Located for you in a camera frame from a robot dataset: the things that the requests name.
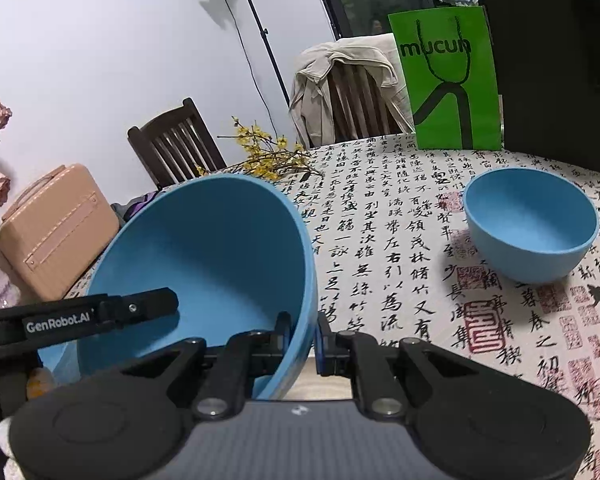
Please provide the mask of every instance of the chair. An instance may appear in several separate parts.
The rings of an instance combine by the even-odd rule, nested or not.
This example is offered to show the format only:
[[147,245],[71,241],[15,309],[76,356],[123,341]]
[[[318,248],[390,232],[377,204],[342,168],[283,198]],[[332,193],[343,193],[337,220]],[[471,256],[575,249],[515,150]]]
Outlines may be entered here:
[[327,82],[336,142],[400,133],[364,66],[336,62],[327,74]]
[[158,115],[142,128],[131,128],[128,139],[158,189],[200,176],[196,165],[207,171],[226,168],[189,97],[180,108]]

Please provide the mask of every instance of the green shopping bag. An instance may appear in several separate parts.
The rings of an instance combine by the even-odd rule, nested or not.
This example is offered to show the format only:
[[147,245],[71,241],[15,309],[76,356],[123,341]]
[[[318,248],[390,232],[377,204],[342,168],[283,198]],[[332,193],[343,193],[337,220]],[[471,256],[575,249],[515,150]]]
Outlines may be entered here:
[[499,150],[500,106],[482,7],[389,15],[420,149]]

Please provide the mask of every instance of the chair backrest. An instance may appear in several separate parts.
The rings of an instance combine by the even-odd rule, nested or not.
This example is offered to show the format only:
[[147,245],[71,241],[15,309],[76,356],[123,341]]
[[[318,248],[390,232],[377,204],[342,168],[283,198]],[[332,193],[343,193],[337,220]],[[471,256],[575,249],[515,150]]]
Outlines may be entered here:
[[336,142],[399,134],[376,82],[363,65],[336,62],[327,74]]
[[207,171],[226,168],[216,143],[190,98],[142,128],[128,131],[129,143],[158,189],[200,176],[196,165]]

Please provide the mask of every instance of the case handle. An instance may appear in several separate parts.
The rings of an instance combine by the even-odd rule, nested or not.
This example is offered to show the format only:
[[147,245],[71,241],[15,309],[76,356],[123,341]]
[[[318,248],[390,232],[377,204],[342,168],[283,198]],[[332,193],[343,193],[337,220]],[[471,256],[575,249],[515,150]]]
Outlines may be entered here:
[[7,218],[13,215],[22,205],[23,202],[28,200],[30,195],[34,194],[39,187],[47,184],[53,177],[55,177],[61,171],[64,171],[66,168],[64,164],[62,166],[58,166],[54,170],[49,171],[45,176],[41,176],[37,179],[33,184],[31,184],[27,189],[25,189],[22,193],[20,193],[19,197],[17,197],[16,201],[11,204],[10,208],[7,209],[7,212],[2,215],[2,221],[4,222]]

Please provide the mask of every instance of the bowl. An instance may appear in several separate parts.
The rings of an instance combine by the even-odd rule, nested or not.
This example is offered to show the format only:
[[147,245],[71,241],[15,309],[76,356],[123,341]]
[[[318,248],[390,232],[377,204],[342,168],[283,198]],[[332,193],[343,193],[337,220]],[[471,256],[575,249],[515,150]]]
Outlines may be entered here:
[[476,248],[495,270],[517,282],[565,277],[600,228],[587,195],[545,171],[487,171],[469,182],[463,200]]
[[105,252],[89,294],[168,286],[176,316],[80,339],[81,376],[185,338],[223,345],[235,333],[272,330],[280,311],[295,332],[276,373],[254,397],[277,398],[298,376],[317,319],[312,244],[296,207],[272,185],[221,174],[182,184],[127,223]]

